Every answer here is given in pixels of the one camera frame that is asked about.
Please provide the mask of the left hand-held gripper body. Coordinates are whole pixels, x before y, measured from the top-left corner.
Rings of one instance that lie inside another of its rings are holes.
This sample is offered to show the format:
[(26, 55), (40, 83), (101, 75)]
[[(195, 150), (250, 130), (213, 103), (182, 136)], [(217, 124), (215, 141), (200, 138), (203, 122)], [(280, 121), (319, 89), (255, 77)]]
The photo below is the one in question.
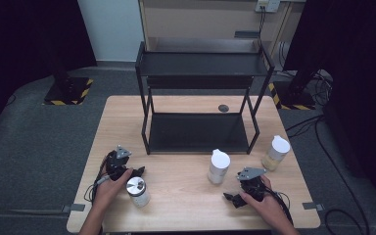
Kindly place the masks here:
[(113, 181), (118, 180), (127, 171), (126, 164), (130, 156), (131, 152), (120, 145), (109, 152), (106, 160), (106, 172)]

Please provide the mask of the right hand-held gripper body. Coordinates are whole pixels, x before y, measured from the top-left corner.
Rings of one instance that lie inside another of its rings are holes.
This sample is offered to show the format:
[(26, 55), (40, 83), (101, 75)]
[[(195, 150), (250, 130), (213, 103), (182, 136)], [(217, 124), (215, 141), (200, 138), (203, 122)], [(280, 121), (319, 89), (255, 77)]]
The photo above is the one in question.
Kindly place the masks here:
[(264, 174), (266, 174), (265, 168), (248, 166), (245, 166), (243, 170), (237, 174), (241, 188), (259, 202), (263, 200), (265, 194), (266, 186), (261, 179)]

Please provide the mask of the small clear jar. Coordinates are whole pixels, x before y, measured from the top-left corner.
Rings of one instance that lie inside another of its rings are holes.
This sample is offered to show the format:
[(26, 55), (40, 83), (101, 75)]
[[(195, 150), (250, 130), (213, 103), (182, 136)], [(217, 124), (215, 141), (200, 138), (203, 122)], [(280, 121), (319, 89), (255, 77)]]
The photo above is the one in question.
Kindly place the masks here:
[(135, 176), (130, 178), (126, 183), (126, 191), (138, 208), (143, 208), (150, 202), (147, 184), (142, 177)]

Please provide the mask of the white-lid jar white contents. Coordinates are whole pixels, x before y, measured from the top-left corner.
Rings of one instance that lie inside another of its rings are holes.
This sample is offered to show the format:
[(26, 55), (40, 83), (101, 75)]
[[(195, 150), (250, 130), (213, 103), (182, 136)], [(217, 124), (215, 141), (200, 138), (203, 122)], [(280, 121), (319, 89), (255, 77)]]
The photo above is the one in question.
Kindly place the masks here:
[(230, 164), (230, 157), (226, 153), (219, 149), (214, 149), (211, 154), (208, 172), (209, 181), (213, 184), (221, 184)]

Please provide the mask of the white-lid jar yellow contents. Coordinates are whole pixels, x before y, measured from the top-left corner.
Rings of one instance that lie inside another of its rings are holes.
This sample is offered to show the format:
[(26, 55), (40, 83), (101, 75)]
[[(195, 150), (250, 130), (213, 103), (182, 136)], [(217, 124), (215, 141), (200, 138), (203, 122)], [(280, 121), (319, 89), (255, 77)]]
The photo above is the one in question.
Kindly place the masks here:
[(280, 135), (275, 135), (261, 163), (266, 169), (273, 171), (279, 166), (290, 150), (290, 143)]

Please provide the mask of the black metal shelf rack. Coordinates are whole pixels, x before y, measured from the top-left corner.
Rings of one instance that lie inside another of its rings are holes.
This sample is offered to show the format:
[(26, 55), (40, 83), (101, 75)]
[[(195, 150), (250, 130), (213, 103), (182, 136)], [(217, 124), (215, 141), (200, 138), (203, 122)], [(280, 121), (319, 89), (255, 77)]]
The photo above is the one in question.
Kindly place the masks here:
[[(226, 153), (253, 150), (259, 138), (256, 114), (274, 71), (264, 48), (243, 52), (148, 52), (141, 44), (135, 64), (144, 112), (146, 152)], [(240, 90), (239, 110), (159, 112), (155, 90)]]

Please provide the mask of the person's right hand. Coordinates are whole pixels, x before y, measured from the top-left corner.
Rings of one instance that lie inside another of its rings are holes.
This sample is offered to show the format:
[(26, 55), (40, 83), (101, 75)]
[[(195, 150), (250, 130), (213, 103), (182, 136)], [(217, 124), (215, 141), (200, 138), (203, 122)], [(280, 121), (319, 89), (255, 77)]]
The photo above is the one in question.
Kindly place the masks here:
[(290, 225), (286, 214), (273, 196), (266, 195), (261, 202), (255, 200), (246, 192), (241, 192), (240, 196), (271, 227), (280, 229), (281, 227)]

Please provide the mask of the person's left hand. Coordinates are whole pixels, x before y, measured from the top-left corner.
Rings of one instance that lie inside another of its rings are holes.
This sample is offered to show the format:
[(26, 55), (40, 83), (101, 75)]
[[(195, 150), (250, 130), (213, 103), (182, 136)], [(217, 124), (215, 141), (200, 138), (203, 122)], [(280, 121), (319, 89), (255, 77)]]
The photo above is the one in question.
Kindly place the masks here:
[(98, 213), (105, 212), (130, 178), (132, 171), (130, 168), (118, 180), (109, 179), (99, 185), (92, 210)]

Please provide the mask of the grey tape strip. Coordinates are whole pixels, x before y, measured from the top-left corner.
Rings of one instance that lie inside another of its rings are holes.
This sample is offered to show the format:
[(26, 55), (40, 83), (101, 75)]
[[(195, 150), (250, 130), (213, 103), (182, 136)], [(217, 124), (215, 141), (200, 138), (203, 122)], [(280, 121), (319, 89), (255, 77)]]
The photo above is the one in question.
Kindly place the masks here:
[(314, 203), (314, 202), (303, 203), (303, 207), (304, 207), (305, 210), (317, 210), (318, 212), (325, 210), (325, 208), (322, 204), (317, 204), (317, 203)]
[(71, 205), (64, 205), (62, 207), (62, 212), (83, 212), (85, 209), (84, 204), (71, 204)]

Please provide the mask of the striped-edge black stand base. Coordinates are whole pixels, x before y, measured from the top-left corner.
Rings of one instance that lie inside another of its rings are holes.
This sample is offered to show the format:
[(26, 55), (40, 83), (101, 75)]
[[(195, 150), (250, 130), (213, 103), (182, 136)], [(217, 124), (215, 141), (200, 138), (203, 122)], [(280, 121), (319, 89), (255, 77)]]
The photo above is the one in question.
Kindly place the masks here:
[(314, 110), (315, 102), (308, 91), (293, 92), (290, 81), (274, 81), (268, 85), (274, 104), (282, 110)]
[(93, 80), (89, 77), (69, 77), (55, 81), (44, 97), (44, 105), (80, 105), (87, 96)]

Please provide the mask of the black curtain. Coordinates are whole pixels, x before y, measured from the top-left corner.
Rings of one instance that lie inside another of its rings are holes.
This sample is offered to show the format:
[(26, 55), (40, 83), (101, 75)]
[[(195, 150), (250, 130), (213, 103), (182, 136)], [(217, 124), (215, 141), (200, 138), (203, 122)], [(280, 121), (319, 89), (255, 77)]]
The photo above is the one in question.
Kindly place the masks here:
[(68, 71), (96, 64), (78, 0), (0, 0), (0, 115), (18, 88), (52, 74), (45, 48)]
[(332, 76), (327, 122), (352, 174), (376, 188), (376, 0), (305, 0), (285, 68)]

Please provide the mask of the white wall socket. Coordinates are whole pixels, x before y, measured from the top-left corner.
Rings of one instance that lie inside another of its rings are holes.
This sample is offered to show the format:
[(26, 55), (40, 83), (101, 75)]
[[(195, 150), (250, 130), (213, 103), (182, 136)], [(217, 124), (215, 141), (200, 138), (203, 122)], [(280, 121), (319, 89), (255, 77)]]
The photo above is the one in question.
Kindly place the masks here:
[(256, 12), (267, 12), (276, 13), (280, 6), (280, 0), (258, 0), (255, 11)]

